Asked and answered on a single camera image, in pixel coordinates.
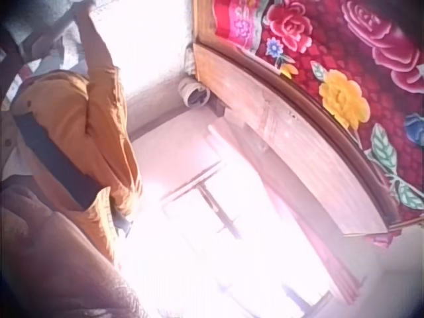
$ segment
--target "bed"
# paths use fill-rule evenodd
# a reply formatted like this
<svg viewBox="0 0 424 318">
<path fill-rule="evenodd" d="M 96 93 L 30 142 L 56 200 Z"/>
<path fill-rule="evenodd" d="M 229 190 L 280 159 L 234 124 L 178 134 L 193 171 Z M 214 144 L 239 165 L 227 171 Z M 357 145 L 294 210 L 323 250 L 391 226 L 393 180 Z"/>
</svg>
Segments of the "bed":
<svg viewBox="0 0 424 318">
<path fill-rule="evenodd" d="M 193 12 L 197 79 L 345 235 L 392 239 L 424 220 L 423 55 L 394 22 L 345 0 L 194 0 Z M 364 33 L 366 18 L 380 28 Z M 405 52 L 378 46 L 391 32 Z"/>
</svg>

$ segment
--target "hand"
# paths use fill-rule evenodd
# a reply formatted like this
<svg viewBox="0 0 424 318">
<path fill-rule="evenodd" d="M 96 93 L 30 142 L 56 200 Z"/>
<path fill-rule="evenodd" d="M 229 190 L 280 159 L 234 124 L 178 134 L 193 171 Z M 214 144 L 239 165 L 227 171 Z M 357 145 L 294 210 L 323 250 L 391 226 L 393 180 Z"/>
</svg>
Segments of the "hand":
<svg viewBox="0 0 424 318">
<path fill-rule="evenodd" d="M 79 17 L 80 15 L 88 15 L 95 8 L 95 0 L 83 0 L 80 2 L 74 2 L 71 7 L 71 11 L 74 13 L 75 17 Z"/>
</svg>

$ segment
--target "person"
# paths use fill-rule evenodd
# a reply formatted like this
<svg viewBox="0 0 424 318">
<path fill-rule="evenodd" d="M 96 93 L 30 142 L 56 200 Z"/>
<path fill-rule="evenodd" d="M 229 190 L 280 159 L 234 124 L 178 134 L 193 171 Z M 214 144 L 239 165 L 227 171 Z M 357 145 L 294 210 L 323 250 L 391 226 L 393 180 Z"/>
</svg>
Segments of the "person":
<svg viewBox="0 0 424 318">
<path fill-rule="evenodd" d="M 23 185 L 1 193 L 2 317 L 147 318 L 125 279 L 63 214 Z"/>
<path fill-rule="evenodd" d="M 25 185 L 115 262 L 115 227 L 127 233 L 142 183 L 119 70 L 91 20 L 93 8 L 92 0 L 71 8 L 85 61 L 59 70 L 58 56 L 47 56 L 12 101 L 18 133 L 2 155 L 2 190 Z"/>
</svg>

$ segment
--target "dark blue strap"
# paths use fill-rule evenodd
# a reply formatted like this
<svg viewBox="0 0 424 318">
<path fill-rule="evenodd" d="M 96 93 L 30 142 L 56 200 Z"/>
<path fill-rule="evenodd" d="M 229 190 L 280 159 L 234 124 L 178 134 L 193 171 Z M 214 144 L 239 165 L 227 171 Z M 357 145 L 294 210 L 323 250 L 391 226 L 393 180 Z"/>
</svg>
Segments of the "dark blue strap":
<svg viewBox="0 0 424 318">
<path fill-rule="evenodd" d="M 44 127 L 32 113 L 14 116 L 25 144 L 46 169 L 67 189 L 70 195 L 86 210 L 101 190 L 91 177 L 83 174 L 54 144 Z"/>
</svg>

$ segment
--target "wooden headboard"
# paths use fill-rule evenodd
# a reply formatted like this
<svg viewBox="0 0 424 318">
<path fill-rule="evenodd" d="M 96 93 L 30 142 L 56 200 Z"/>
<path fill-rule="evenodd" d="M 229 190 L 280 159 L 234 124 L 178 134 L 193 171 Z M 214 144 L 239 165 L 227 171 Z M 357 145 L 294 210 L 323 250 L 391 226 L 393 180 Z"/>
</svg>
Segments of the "wooden headboard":
<svg viewBox="0 0 424 318">
<path fill-rule="evenodd" d="M 198 80 L 242 115 L 297 174 L 344 234 L 388 231 L 380 212 L 393 209 L 392 202 L 384 201 L 378 178 L 352 145 L 350 153 L 355 162 L 349 158 L 346 149 L 350 141 L 338 127 L 331 124 L 323 129 L 322 122 L 317 122 L 325 120 L 326 114 L 318 113 L 322 112 L 318 107 L 305 106 L 307 97 L 301 93 L 297 94 L 303 104 L 294 103 L 261 76 L 210 48 L 194 44 L 194 54 Z M 303 107 L 315 109 L 315 118 Z M 329 137 L 332 129 L 336 129 L 338 138 L 346 138 L 345 148 Z"/>
</svg>

